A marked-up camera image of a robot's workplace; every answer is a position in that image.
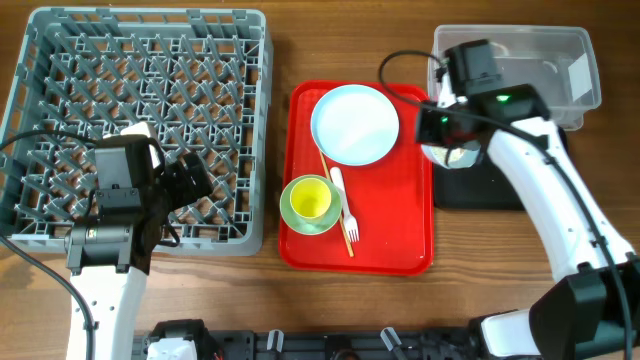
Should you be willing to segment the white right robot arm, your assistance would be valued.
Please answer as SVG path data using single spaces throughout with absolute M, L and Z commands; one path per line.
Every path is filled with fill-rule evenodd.
M 426 152 L 481 144 L 542 240 L 554 286 L 530 308 L 480 320 L 493 357 L 586 359 L 639 343 L 639 257 L 607 220 L 570 161 L 537 91 L 518 85 L 420 103 Z

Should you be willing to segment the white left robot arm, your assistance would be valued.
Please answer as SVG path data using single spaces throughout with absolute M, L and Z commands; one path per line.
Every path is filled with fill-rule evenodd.
M 67 268 L 79 293 L 72 303 L 69 359 L 130 356 L 137 313 L 146 290 L 151 255 L 176 247 L 170 213 L 212 193 L 207 169 L 189 153 L 157 174 L 148 157 L 108 161 L 97 208 L 66 235 Z

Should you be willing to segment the yellow plastic cup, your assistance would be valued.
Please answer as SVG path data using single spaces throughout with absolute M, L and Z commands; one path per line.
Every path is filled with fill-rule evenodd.
M 319 221 L 329 210 L 332 195 L 320 178 L 305 177 L 296 182 L 290 193 L 294 212 L 306 221 Z

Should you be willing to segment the rice and food scraps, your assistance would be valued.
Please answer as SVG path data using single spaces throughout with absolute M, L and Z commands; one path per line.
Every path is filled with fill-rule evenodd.
M 475 153 L 464 148 L 435 147 L 432 150 L 438 162 L 448 168 L 469 167 Z

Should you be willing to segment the small light blue bowl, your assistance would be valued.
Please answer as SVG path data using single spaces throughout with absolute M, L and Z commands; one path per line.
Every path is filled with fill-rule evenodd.
M 464 169 L 476 164 L 481 154 L 478 141 L 470 141 L 461 147 L 422 145 L 423 154 L 434 164 L 446 169 Z

